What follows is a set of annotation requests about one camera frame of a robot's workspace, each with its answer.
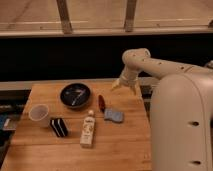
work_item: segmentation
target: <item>paper cup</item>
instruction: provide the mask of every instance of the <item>paper cup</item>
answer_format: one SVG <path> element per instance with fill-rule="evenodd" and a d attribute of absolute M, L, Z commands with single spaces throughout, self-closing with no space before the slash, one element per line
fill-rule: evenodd
<path fill-rule="evenodd" d="M 36 122 L 40 127 L 48 127 L 50 125 L 49 108 L 45 104 L 38 104 L 31 108 L 29 118 Z"/>

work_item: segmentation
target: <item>wooden tabletop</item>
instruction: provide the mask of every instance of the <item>wooden tabletop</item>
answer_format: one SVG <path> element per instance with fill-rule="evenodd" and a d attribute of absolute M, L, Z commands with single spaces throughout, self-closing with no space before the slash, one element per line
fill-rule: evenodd
<path fill-rule="evenodd" d="M 151 171 L 150 126 L 139 87 L 110 91 L 112 82 L 83 81 L 92 91 L 90 103 L 71 110 L 60 101 L 61 90 L 69 83 L 35 84 L 2 165 L 2 171 Z M 98 95 L 106 106 L 124 112 L 124 122 L 104 121 Z M 28 118 L 35 104 L 47 104 L 50 115 L 62 117 L 70 131 L 58 138 L 51 128 L 39 128 Z M 93 147 L 79 144 L 83 119 L 95 111 Z"/>

